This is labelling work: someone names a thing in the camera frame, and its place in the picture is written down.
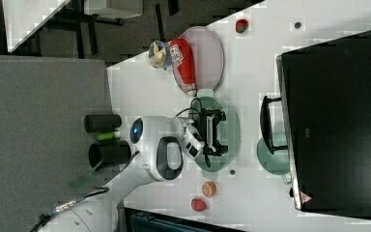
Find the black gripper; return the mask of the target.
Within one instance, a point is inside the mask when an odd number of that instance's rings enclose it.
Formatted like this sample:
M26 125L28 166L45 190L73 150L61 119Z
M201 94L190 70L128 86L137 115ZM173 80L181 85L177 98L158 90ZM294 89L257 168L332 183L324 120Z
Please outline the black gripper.
M194 125L205 142L203 154L221 157L228 152L226 138L226 114L221 109L203 108Z

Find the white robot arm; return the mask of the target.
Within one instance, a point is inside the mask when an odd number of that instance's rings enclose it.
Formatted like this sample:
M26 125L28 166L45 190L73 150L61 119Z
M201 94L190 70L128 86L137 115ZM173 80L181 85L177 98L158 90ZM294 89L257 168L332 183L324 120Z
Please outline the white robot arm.
M30 232L114 232L117 206L136 188L177 179L189 158L207 172L222 169L231 152L226 109L203 108L191 117L142 116L129 131L135 153L114 178L95 192L40 216Z

